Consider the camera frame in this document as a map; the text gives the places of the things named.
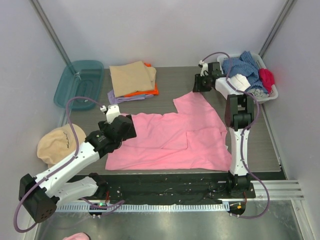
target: white laundry basket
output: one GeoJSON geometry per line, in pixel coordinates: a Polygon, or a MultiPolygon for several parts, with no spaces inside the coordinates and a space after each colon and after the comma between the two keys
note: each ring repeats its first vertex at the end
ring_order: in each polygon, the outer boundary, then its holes
{"type": "MultiPolygon", "coordinates": [[[[261,57],[258,54],[251,52],[251,55],[260,69],[267,68],[266,65],[264,64],[264,62],[262,61],[261,57]]],[[[238,59],[238,58],[240,58],[240,54],[230,54],[230,57],[238,59]]],[[[228,59],[228,57],[226,55],[220,55],[217,57],[216,60],[220,63],[220,66],[222,66],[222,64],[224,63],[224,60],[226,60],[226,59],[228,59]]],[[[276,99],[278,97],[279,94],[278,94],[278,90],[277,90],[276,86],[273,84],[271,87],[272,87],[272,89],[271,89],[269,97],[257,97],[259,104],[263,104],[266,101],[276,99]]]]}

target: purple folded cloth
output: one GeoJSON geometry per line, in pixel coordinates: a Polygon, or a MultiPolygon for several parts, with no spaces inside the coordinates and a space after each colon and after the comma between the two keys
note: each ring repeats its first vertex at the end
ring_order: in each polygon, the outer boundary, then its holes
{"type": "Polygon", "coordinates": [[[128,101],[135,101],[135,100],[144,100],[146,98],[151,98],[153,97],[153,94],[140,94],[136,96],[129,96],[129,97],[115,97],[115,92],[112,89],[110,92],[108,92],[108,99],[110,104],[119,104],[122,102],[128,102],[128,101]]]}

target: teal basket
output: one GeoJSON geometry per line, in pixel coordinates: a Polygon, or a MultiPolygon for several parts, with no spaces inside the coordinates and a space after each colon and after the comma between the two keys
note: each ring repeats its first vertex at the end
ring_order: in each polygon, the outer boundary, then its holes
{"type": "MultiPolygon", "coordinates": [[[[73,97],[87,97],[98,101],[104,79],[104,65],[99,61],[74,61],[65,67],[56,88],[53,101],[65,108],[67,102],[73,97]]],[[[75,111],[90,110],[95,104],[85,99],[74,100],[70,109],[75,111]]]]}

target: pink shirt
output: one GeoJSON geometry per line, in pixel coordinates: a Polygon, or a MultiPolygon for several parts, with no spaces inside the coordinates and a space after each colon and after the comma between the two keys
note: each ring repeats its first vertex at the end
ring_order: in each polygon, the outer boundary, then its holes
{"type": "Polygon", "coordinates": [[[105,169],[228,171],[227,129],[212,106],[198,92],[173,103],[178,113],[133,115],[137,137],[108,154],[105,169]]]}

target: empty plastic basket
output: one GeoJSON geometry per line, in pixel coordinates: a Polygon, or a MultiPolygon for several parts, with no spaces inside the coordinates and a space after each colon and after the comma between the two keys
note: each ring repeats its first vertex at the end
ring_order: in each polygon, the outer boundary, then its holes
{"type": "MultiPolygon", "coordinates": [[[[88,97],[98,100],[104,79],[104,65],[99,61],[74,61],[65,67],[54,95],[54,103],[65,108],[73,97],[88,97]]],[[[95,104],[85,99],[74,100],[70,109],[76,111],[90,110],[95,104]]]]}
{"type": "MultiPolygon", "coordinates": [[[[266,69],[266,65],[265,65],[264,61],[262,61],[261,57],[258,54],[251,52],[251,55],[260,69],[266,69]]],[[[238,59],[238,58],[240,58],[240,54],[230,54],[230,57],[238,59]]],[[[226,59],[228,59],[228,57],[226,55],[220,55],[217,57],[216,60],[220,63],[220,66],[222,66],[222,64],[224,63],[224,60],[226,60],[226,59]]],[[[276,86],[272,85],[271,87],[272,87],[272,89],[271,89],[269,97],[257,97],[259,104],[263,104],[266,101],[276,99],[278,97],[279,94],[278,94],[278,90],[277,90],[276,86]]]]}

